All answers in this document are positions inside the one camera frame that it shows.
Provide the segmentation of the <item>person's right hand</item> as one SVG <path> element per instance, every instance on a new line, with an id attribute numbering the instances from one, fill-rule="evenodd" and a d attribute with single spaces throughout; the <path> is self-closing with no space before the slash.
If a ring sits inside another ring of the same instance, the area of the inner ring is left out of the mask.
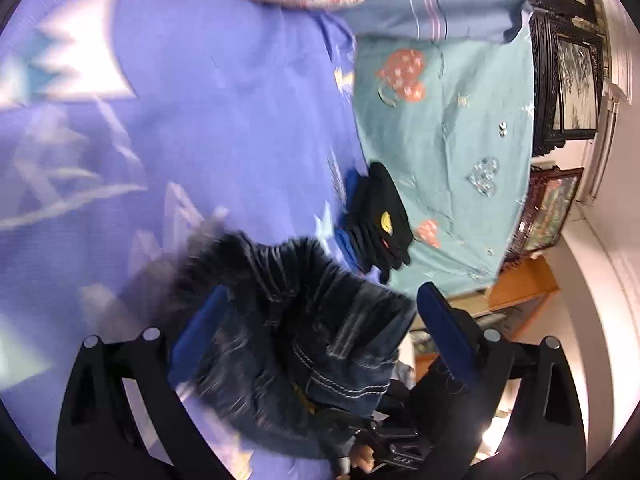
<path id="1" fill-rule="evenodd" d="M 370 474 L 374 468 L 374 451 L 370 445 L 356 442 L 349 451 L 350 469 Z"/>

